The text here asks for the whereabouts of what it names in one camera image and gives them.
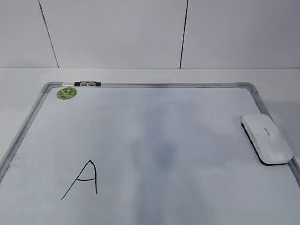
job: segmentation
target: letter a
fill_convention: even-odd
[[[79,179],[80,174],[84,171],[85,167],[86,167],[89,163],[91,163],[92,166],[94,167],[95,177],[92,178],[92,179]],[[64,196],[61,198],[61,200],[64,199],[64,197],[67,195],[67,193],[69,192],[69,190],[71,189],[71,187],[73,186],[73,184],[74,184],[77,180],[78,180],[78,181],[90,181],[90,180],[95,180],[96,194],[98,194],[98,193],[97,193],[97,171],[96,171],[96,167],[95,167],[95,164],[94,164],[91,160],[89,160],[89,161],[84,165],[83,169],[80,171],[80,173],[78,174],[78,176],[76,177],[76,179],[74,180],[74,182],[71,184],[71,186],[69,187],[69,189],[67,190],[67,192],[66,192],[66,193],[64,194]]]

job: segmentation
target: white wall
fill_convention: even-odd
[[[61,68],[178,68],[187,0],[41,0]],[[38,0],[0,0],[0,67],[57,67]],[[300,68],[300,0],[189,0],[182,68]]]
[[[60,67],[178,68],[185,0],[41,0]]]
[[[189,0],[182,68],[299,68],[300,0]]]
[[[38,0],[0,0],[0,67],[57,67]]]

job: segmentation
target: green sticker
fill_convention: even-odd
[[[73,98],[76,95],[77,95],[77,89],[75,88],[64,88],[59,90],[56,94],[56,96],[62,100]]]

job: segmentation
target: whiteboard surface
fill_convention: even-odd
[[[261,165],[240,125],[259,112],[247,90],[58,90],[0,184],[3,224],[299,224],[292,171]],[[77,181],[60,200],[89,160],[98,194]]]

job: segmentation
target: white eraser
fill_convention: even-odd
[[[243,115],[242,125],[262,163],[286,164],[292,159],[289,145],[269,116],[260,113]]]

